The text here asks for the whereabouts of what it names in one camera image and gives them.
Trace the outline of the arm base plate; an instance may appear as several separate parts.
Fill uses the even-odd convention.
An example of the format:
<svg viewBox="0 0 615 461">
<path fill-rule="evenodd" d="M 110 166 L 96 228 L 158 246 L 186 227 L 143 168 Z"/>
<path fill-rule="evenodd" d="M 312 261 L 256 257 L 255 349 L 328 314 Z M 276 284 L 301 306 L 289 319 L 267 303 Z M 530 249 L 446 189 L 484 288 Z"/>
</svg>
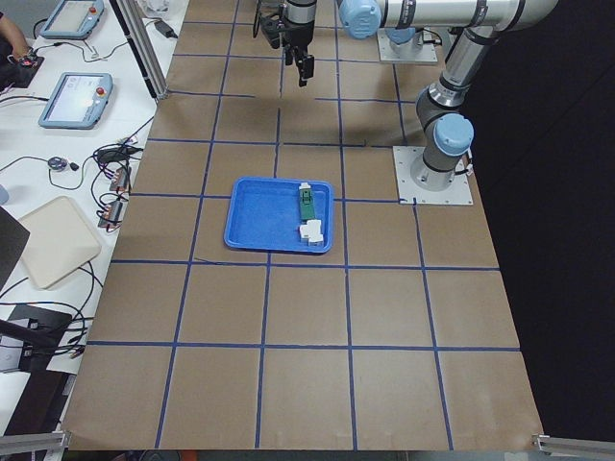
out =
<svg viewBox="0 0 615 461">
<path fill-rule="evenodd" d="M 438 57 L 435 45 L 430 43 L 428 31 L 417 33 L 408 42 L 397 44 L 392 41 L 385 29 L 378 31 L 380 61 L 390 63 L 409 63 L 417 65 L 436 65 Z"/>
<path fill-rule="evenodd" d="M 399 202 L 405 205 L 471 206 L 469 177 L 460 159 L 450 172 L 436 172 L 424 162 L 422 146 L 394 146 Z"/>
</svg>

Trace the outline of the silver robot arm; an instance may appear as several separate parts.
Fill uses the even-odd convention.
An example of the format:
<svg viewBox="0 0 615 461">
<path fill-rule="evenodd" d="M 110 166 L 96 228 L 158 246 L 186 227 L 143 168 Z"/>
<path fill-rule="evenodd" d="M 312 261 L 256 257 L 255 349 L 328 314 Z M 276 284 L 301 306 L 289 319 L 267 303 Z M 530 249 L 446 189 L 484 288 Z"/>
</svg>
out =
<svg viewBox="0 0 615 461">
<path fill-rule="evenodd" d="M 425 45 L 440 46 L 442 44 L 441 36 L 430 29 L 385 28 L 384 32 L 389 40 L 390 47 L 396 51 L 403 48 L 422 49 Z"/>
<path fill-rule="evenodd" d="M 456 166 L 474 138 L 472 123 L 458 110 L 480 65 L 500 36 L 526 29 L 544 19 L 554 1 L 340 1 L 340 22 L 355 39 L 381 29 L 422 26 L 457 27 L 453 45 L 437 81 L 416 101 L 416 113 L 427 140 L 422 156 L 411 166 L 414 183 L 440 192 L 453 182 Z"/>
</svg>

